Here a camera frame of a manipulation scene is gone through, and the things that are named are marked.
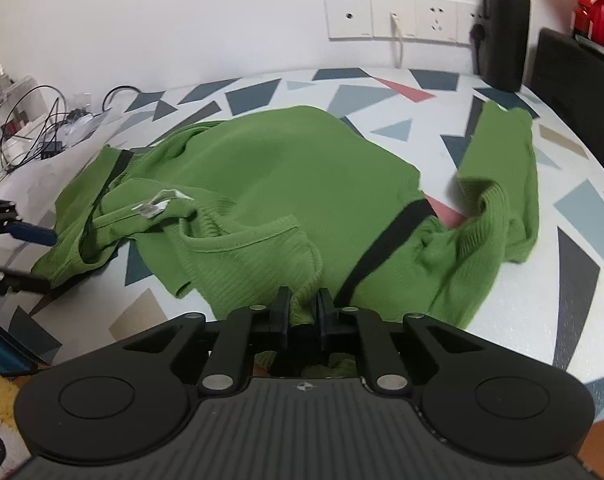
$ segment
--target electrical outlet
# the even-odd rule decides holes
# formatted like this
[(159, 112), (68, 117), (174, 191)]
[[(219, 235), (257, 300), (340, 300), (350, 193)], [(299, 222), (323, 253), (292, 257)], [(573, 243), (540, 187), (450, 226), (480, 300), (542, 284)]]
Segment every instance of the electrical outlet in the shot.
[(415, 0), (420, 40), (458, 42), (458, 6), (449, 0)]
[(397, 38), (391, 20), (394, 13), (402, 29), (402, 37), (415, 39), (415, 0), (371, 0), (373, 36), (375, 38)]
[(370, 38), (371, 0), (324, 0), (329, 38)]
[(479, 17), (479, 5), (458, 2), (458, 43), (471, 44), (471, 29)]

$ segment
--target tabletop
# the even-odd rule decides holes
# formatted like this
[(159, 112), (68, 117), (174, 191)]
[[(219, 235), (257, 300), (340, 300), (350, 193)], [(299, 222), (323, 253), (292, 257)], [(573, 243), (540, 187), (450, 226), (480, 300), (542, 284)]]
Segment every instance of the tabletop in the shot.
[[(524, 108), (534, 118), (540, 235), (525, 263), (502, 265), (467, 330), (567, 370), (587, 385), (602, 420), (604, 170), (529, 90), (501, 92), (476, 76), (430, 70), (272, 73), (140, 93), (111, 110), (98, 132), (110, 146), (139, 153), (198, 121), (314, 106), (413, 164), (432, 208), (452, 228), (468, 215), (455, 174), (487, 100)], [(0, 265), (28, 270), (41, 254), (32, 244), (0, 250)], [(146, 268), (135, 242), (126, 242), (103, 269), (64, 294), (10, 295), (0, 302), (0, 325), (57, 364), (192, 311), (214, 319), (197, 291), (181, 300), (171, 296)]]

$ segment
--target clothing tag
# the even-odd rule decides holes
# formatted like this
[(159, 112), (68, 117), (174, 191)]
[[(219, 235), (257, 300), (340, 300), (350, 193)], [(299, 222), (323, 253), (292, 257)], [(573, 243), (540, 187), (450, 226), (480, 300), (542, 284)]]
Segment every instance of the clothing tag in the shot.
[(173, 198), (187, 198), (192, 200), (190, 196), (179, 192), (177, 189), (163, 189), (149, 202), (143, 202), (140, 205), (135, 206), (132, 210), (144, 218), (153, 218), (164, 211)]

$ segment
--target green shirt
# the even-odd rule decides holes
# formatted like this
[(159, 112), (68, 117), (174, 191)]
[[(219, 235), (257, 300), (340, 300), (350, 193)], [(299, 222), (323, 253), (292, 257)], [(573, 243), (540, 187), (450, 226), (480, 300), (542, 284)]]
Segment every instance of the green shirt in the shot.
[[(356, 288), (351, 303), (385, 320), (425, 312), (466, 326), (500, 264), (523, 261), (538, 235), (538, 184), (524, 111), (484, 106), (458, 171), (476, 216), (456, 230), (428, 217)], [(137, 241), (174, 296), (192, 288), (218, 319), (293, 290), (291, 321), (321, 286), (335, 295), (366, 249), (405, 206), (424, 198), (419, 172), (311, 107), (187, 126), (116, 178), (79, 243), (90, 205), (117, 160), (104, 148), (56, 202), (58, 243), (33, 267), (58, 286), (108, 261), (121, 238)], [(152, 218), (134, 211), (178, 190)]]

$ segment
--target black water bottle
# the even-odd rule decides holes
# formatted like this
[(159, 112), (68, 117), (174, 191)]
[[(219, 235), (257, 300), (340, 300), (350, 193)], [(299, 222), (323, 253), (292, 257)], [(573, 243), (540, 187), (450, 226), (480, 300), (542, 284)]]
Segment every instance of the black water bottle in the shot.
[(483, 81), (506, 92), (522, 86), (527, 57), (530, 0), (484, 0), (472, 37)]

